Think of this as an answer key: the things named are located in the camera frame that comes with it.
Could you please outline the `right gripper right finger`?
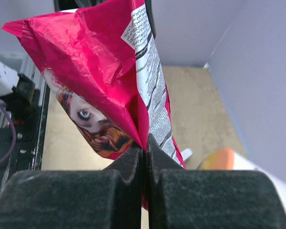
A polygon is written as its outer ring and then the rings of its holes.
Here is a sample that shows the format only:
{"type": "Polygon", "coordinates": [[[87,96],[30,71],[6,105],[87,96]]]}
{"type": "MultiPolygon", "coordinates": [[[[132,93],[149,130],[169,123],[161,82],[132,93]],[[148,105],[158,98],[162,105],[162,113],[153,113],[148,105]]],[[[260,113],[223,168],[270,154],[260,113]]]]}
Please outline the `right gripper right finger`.
{"type": "Polygon", "coordinates": [[[286,211],[262,172],[186,170],[153,135],[146,166],[152,229],[286,229],[286,211]]]}

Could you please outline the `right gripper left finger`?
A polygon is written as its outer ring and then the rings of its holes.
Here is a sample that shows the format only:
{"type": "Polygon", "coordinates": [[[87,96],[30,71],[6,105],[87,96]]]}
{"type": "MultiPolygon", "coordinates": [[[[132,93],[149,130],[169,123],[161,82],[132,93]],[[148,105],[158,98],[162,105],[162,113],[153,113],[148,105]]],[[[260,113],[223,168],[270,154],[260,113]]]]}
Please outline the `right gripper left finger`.
{"type": "Polygon", "coordinates": [[[143,151],[103,170],[21,171],[0,195],[0,229],[138,229],[143,151]]]}

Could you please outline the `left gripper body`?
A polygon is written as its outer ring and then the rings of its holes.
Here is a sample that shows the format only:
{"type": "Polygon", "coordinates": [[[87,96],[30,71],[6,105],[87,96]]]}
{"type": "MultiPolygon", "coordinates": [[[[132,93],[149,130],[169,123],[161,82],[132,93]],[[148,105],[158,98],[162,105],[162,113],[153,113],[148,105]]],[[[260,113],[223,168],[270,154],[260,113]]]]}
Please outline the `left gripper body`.
{"type": "MultiPolygon", "coordinates": [[[[57,11],[62,11],[62,10],[73,10],[73,9],[78,9],[78,8],[94,7],[105,1],[106,0],[54,0],[53,3],[54,3],[55,12],[57,12],[57,11]]],[[[151,30],[153,33],[153,37],[155,38],[156,30],[155,30],[155,24],[153,20],[152,1],[145,0],[145,6],[146,6],[147,16],[149,19],[151,30]]]]}

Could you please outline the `pink snack bag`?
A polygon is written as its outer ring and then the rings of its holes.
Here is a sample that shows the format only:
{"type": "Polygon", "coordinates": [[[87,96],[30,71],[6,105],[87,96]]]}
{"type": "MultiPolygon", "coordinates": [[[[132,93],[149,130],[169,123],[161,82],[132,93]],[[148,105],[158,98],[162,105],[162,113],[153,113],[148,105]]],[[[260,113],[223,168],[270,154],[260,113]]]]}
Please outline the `pink snack bag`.
{"type": "Polygon", "coordinates": [[[2,28],[18,38],[95,153],[115,160],[132,143],[146,148],[153,135],[184,166],[143,0],[108,0],[2,28]]]}

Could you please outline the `small white plastic bar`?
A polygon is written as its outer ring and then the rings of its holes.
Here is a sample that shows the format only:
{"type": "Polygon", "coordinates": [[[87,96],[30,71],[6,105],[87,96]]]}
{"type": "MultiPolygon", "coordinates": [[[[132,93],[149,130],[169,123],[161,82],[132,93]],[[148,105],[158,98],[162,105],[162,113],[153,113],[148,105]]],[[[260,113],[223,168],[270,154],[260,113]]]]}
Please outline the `small white plastic bar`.
{"type": "Polygon", "coordinates": [[[188,160],[192,155],[193,155],[193,152],[190,148],[186,148],[185,150],[181,152],[181,156],[182,156],[184,164],[186,160],[188,160]]]}

